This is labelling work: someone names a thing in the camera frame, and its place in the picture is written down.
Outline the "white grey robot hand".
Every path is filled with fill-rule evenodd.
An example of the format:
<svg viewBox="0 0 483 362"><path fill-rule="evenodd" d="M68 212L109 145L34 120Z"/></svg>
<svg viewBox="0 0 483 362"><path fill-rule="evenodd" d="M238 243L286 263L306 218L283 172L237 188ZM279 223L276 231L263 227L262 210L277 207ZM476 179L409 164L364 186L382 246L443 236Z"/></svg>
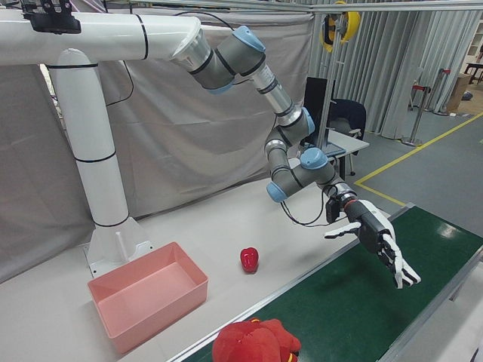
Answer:
<svg viewBox="0 0 483 362"><path fill-rule="evenodd" d="M395 241L392 223L380 210L366 200L352 200L344 204L344 213L349 224L326 232L324 237L334 239L344 234L354 234L369 253L377 258L392 273L398 289L421 282L421 277L405 261Z"/></svg>

